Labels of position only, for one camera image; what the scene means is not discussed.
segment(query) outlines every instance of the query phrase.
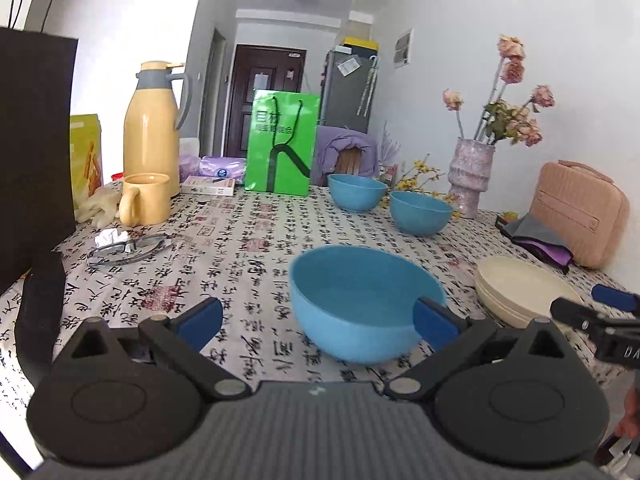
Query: blue bowl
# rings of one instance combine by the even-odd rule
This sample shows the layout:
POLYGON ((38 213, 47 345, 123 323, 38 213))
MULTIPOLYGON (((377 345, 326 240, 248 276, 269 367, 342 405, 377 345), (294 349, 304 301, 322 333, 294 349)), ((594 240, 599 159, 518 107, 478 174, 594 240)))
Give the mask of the blue bowl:
POLYGON ((411 191, 394 191, 390 202, 398 229, 415 236, 439 233, 453 215, 453 208, 442 200, 411 191))
POLYGON ((331 174, 327 177, 335 204, 345 211, 371 211, 385 195, 386 185, 365 176, 331 174))
POLYGON ((324 352, 372 365, 408 353, 420 341, 415 301, 446 304, 440 284, 410 261, 366 247, 327 246, 301 254, 289 272, 302 330, 324 352))

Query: pink suitcase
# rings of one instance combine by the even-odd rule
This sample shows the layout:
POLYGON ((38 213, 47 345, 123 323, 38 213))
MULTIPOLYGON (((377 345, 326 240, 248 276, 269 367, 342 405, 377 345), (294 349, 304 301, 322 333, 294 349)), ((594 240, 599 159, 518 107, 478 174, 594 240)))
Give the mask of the pink suitcase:
POLYGON ((529 212, 566 241, 576 264, 599 269, 618 248, 629 200, 608 176, 558 160, 542 167, 529 212))

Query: brown door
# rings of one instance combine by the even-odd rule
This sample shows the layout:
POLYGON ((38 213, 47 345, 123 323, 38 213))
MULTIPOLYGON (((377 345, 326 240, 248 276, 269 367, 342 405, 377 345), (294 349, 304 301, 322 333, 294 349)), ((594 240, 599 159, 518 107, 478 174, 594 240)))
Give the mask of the brown door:
POLYGON ((245 156, 249 142, 254 90, 300 92, 306 50, 238 45, 231 79, 231 108, 226 156, 245 156))

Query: green paper bag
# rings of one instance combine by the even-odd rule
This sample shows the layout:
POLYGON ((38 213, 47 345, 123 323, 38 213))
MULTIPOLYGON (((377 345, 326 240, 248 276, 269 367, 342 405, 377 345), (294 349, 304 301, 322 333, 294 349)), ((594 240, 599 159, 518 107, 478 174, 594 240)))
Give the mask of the green paper bag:
POLYGON ((244 188, 307 196, 320 97, 257 90, 244 188))

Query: yellow lid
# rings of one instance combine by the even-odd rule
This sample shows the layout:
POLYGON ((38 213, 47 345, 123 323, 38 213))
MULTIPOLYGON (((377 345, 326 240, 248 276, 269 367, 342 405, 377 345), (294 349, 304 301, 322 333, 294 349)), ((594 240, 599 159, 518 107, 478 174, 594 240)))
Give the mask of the yellow lid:
POLYGON ((184 63, 169 63, 168 61, 146 61, 142 64, 140 70, 166 70, 184 65, 184 63))
POLYGON ((371 40, 361 40, 360 38, 354 38, 353 36, 347 36, 346 38, 344 38, 344 40, 342 40, 342 44, 346 45, 355 45, 355 46, 361 46, 364 48, 371 48, 373 50, 378 50, 378 42, 377 41, 371 41, 371 40))

